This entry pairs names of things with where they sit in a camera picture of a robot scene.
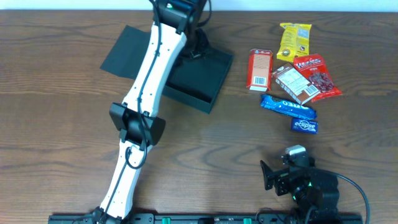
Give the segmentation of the dark green hinged box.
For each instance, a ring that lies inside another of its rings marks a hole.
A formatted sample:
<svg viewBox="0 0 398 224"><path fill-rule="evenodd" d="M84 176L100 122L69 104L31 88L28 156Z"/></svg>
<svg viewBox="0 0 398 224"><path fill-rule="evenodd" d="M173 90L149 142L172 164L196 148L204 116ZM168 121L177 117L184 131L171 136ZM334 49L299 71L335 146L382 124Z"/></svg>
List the dark green hinged box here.
<svg viewBox="0 0 398 224"><path fill-rule="evenodd" d="M196 30L200 55L179 55L162 94L210 113L233 62L233 55L209 44L202 29ZM118 77L135 79L147 51L150 34L131 26L121 32L100 69Z"/></svg>

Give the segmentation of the orange carton with barcode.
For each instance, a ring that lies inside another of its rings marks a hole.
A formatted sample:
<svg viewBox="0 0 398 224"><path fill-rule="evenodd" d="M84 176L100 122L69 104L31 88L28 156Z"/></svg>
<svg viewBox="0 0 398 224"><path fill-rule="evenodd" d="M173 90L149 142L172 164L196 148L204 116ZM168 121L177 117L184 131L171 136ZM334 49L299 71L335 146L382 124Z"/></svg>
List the orange carton with barcode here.
<svg viewBox="0 0 398 224"><path fill-rule="evenodd" d="M246 87L253 91L266 92L271 89L273 52L264 49L249 51Z"/></svg>

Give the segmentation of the brown carton with barcode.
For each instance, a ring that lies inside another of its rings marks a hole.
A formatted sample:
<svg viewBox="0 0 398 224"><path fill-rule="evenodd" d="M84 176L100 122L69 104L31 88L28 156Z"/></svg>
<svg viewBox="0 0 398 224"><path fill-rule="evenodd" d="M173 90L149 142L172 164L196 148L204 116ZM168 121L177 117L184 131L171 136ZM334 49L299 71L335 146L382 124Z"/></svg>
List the brown carton with barcode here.
<svg viewBox="0 0 398 224"><path fill-rule="evenodd" d="M290 63L274 70L272 77L300 105L320 94L320 90Z"/></svg>

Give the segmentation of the red Reeses candy bag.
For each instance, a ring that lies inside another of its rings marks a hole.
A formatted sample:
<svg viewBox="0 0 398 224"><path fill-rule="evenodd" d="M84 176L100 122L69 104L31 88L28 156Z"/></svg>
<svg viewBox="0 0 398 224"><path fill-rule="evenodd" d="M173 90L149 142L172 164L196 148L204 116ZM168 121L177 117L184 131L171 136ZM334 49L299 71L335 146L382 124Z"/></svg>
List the red Reeses candy bag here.
<svg viewBox="0 0 398 224"><path fill-rule="evenodd" d="M320 93L311 99L316 102L324 98L342 95L342 91L335 86L323 57L311 54L294 59L293 65L310 83L320 90Z"/></svg>

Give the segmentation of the yellow snack bag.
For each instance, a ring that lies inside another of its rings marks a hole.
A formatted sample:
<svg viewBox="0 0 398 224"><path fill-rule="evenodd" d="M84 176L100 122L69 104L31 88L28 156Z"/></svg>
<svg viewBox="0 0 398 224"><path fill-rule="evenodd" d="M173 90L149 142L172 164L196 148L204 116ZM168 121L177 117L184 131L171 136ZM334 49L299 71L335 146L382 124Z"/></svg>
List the yellow snack bag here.
<svg viewBox="0 0 398 224"><path fill-rule="evenodd" d="M280 23L284 29L277 59L293 62L297 57L309 55L311 24Z"/></svg>

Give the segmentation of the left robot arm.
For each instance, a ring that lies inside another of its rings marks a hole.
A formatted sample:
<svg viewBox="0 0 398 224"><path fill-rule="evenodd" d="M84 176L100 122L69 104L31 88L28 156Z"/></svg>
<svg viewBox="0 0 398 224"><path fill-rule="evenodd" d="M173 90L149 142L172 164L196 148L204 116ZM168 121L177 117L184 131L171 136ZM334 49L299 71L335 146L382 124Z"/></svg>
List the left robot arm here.
<svg viewBox="0 0 398 224"><path fill-rule="evenodd" d="M133 86L110 116L119 131L119 158L108 192L91 214L92 223L121 223L132 208L132 196L149 151L164 131L158 118L160 99L173 64L200 20L206 1L152 1L154 22L146 54Z"/></svg>

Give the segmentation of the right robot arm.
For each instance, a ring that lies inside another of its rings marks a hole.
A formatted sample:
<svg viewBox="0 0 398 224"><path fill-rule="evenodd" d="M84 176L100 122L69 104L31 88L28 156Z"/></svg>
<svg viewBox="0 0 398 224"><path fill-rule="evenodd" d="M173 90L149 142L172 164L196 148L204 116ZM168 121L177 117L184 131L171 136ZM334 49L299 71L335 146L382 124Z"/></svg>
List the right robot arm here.
<svg viewBox="0 0 398 224"><path fill-rule="evenodd" d="M291 223L339 223L337 203L338 180L319 171L307 152L285 154L285 169L273 171L260 161L266 190L275 189L278 196L290 194L297 208L287 220Z"/></svg>

